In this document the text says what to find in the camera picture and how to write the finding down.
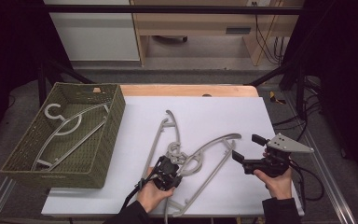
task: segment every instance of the human hand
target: human hand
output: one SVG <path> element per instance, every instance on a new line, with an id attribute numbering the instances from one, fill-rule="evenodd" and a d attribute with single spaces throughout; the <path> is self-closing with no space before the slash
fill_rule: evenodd
<path id="1" fill-rule="evenodd" d="M 149 175 L 152 170 L 153 168 L 149 167 L 147 175 Z M 175 188 L 171 188 L 167 191 L 160 190 L 156 187 L 153 181 L 149 181 L 138 192 L 136 200 L 138 200 L 138 202 L 142 205 L 146 213 L 149 213 L 155 209 L 162 200 L 171 197 L 174 190 Z"/>
<path id="2" fill-rule="evenodd" d="M 292 198 L 292 168 L 289 167 L 283 175 L 274 178 L 269 177 L 260 170 L 255 170 L 254 175 L 266 184 L 271 197 L 278 200 Z"/>

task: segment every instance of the green basket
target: green basket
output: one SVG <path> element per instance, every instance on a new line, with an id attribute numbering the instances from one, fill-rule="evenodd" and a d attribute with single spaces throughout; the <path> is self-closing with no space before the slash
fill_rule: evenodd
<path id="1" fill-rule="evenodd" d="M 77 119 L 67 122 L 59 133 L 74 131 L 52 137 L 40 160 L 54 163 L 104 120 L 101 128 L 51 171 L 46 171 L 47 167 L 40 163 L 33 169 L 41 148 L 62 125 L 61 119 L 50 119 L 45 115 L 48 105 L 60 105 L 48 109 L 51 116 L 62 115 L 69 119 L 80 111 L 108 102 L 108 112 L 104 106 L 94 108 L 82 115 L 78 127 Z M 27 132 L 5 162 L 1 173 L 29 187 L 102 188 L 125 105 L 121 88 L 116 84 L 56 83 Z"/>

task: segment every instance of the white paper sheet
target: white paper sheet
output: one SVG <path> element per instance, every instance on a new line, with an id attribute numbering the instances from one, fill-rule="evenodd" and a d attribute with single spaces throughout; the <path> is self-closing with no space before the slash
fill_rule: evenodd
<path id="1" fill-rule="evenodd" d="M 236 151 L 246 159 L 261 159 L 264 148 L 252 142 L 253 133 L 272 138 L 267 109 L 258 97 L 125 97 L 126 109 L 117 136 L 111 165 L 102 189 L 52 189 L 42 210 L 43 215 L 81 217 L 117 214 L 125 198 L 141 178 L 159 124 L 173 112 L 181 136 L 181 151 L 193 154 L 205 143 L 228 133 L 239 133 Z M 174 128 L 161 134 L 151 162 L 164 155 L 175 141 Z M 172 199 L 185 204 L 224 157 L 226 147 L 216 144 L 205 150 L 202 169 L 184 177 Z M 296 191 L 293 190 L 300 215 Z M 254 175 L 245 175 L 239 163 L 229 158 L 213 180 L 188 208 L 184 216 L 257 216 L 263 214 L 261 201 L 269 192 Z M 154 212 L 163 214 L 162 203 Z"/>

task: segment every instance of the sleeve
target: sleeve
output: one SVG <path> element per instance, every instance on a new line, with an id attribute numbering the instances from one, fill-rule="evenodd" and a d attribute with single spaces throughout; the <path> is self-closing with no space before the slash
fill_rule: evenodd
<path id="1" fill-rule="evenodd" d="M 277 200 L 271 198 L 263 201 L 266 224 L 301 223 L 295 199 Z"/>
<path id="2" fill-rule="evenodd" d="M 135 201 L 114 217 L 107 219 L 103 224 L 147 224 L 149 222 L 149 215 L 141 204 L 138 201 Z"/>

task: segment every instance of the floor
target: floor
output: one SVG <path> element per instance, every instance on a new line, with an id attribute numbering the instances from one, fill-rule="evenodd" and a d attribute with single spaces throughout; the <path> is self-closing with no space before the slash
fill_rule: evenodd
<path id="1" fill-rule="evenodd" d="M 261 66 L 252 66 L 249 54 L 238 36 L 189 36 L 187 42 L 182 42 L 181 39 L 153 37 L 145 66 L 132 62 L 74 62 L 74 66 L 79 73 L 96 82 L 241 85 L 262 77 L 277 65 L 265 59 Z M 259 95 L 265 100 L 272 123 L 295 115 L 292 108 L 296 99 L 295 91 L 280 91 L 277 87 L 279 80 L 280 77 L 275 77 L 257 88 Z M 271 102 L 272 91 L 279 102 Z M 312 97 L 313 94 L 312 91 L 306 91 L 306 96 L 310 97 L 308 105 L 317 104 L 317 98 Z M 11 95 L 13 105 L 6 112 L 0 125 L 0 167 L 20 141 L 38 110 L 36 82 L 17 88 Z M 322 164 L 308 155 L 293 155 L 293 159 L 319 176 L 327 174 L 327 179 L 332 178 L 333 181 L 325 183 L 326 193 L 320 201 L 307 202 L 303 223 L 358 223 L 358 167 L 354 161 L 341 157 L 339 143 L 331 132 L 323 109 L 316 106 L 310 112 L 307 129 L 300 142 L 317 148 Z M 302 120 L 294 119 L 293 122 L 274 127 L 276 132 L 295 139 L 301 133 L 301 127 L 304 127 L 302 123 Z M 319 173 L 321 167 L 328 168 Z M 0 186 L 3 180 L 4 177 L 0 175 Z M 307 196 L 317 197 L 320 190 L 318 182 L 312 176 L 306 175 Z M 15 222 L 13 218 L 69 223 L 67 219 L 51 219 L 40 215 L 46 197 L 46 189 L 29 189 L 16 185 L 2 208 L 0 223 L 26 223 L 23 219 L 16 219 Z M 84 219 L 74 220 L 75 223 L 84 223 L 83 221 Z M 252 218 L 244 218 L 242 223 L 252 221 Z"/>

